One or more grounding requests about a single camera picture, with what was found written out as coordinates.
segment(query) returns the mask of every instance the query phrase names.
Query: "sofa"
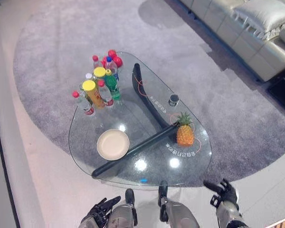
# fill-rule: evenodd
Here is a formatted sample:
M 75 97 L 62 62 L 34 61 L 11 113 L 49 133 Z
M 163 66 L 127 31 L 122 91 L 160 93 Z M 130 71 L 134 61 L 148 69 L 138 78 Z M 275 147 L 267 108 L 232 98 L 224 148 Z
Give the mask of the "sofa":
M 264 82 L 285 71 L 285 0 L 181 1 Z

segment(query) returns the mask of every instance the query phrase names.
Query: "glass coffee table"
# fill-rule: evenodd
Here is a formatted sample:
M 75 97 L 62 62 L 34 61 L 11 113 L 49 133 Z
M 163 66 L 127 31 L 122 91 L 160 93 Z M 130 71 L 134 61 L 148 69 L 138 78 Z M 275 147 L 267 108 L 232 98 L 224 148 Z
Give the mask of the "glass coffee table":
M 69 130 L 69 148 L 75 163 L 93 178 L 120 184 L 159 186 L 194 183 L 208 168 L 211 145 L 206 130 L 180 100 L 169 105 L 173 93 L 135 56 L 118 52 L 120 101 L 96 109 L 94 116 L 76 109 Z M 189 113 L 195 140 L 191 147 L 176 143 L 177 116 Z M 97 152 L 99 136 L 109 129 L 124 131 L 130 149 L 119 160 L 107 161 Z

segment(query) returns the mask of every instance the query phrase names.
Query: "white floor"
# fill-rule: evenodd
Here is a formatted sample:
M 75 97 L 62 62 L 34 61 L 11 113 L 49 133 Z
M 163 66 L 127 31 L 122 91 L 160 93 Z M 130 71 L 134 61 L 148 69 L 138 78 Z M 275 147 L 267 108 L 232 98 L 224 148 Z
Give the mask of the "white floor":
M 33 124 L 19 99 L 12 67 L 14 49 L 21 28 L 41 1 L 3 0 L 0 6 L 0 134 L 21 226 L 73 228 L 100 199 L 123 196 L 125 189 L 100 183 L 79 170 Z M 265 227 L 285 218 L 285 155 L 233 184 L 239 189 L 240 209 L 251 227 Z M 157 191 L 134 191 L 138 227 L 168 227 L 158 219 Z M 217 227 L 215 210 L 209 205 L 210 191 L 173 188 L 169 196 L 187 205 L 201 227 Z

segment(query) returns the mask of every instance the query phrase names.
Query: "pineapple crown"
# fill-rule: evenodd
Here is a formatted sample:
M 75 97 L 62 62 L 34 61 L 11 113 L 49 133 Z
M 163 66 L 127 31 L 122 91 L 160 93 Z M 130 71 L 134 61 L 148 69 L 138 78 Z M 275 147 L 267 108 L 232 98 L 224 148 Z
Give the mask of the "pineapple crown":
M 191 118 L 188 113 L 180 113 L 181 115 L 178 115 L 178 124 L 183 126 L 183 125 L 189 125 L 192 123 Z

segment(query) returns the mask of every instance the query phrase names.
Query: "white leather sofa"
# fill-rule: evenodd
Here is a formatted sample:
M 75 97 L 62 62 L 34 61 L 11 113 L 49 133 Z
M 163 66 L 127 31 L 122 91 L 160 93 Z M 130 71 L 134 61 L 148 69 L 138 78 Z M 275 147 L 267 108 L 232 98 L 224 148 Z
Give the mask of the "white leather sofa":
M 285 42 L 280 36 L 267 40 L 258 38 L 254 28 L 247 25 L 246 21 L 237 18 L 236 7 L 242 6 L 248 0 L 181 1 L 232 48 L 263 81 L 268 81 L 285 70 Z M 285 0 L 278 1 L 285 5 Z

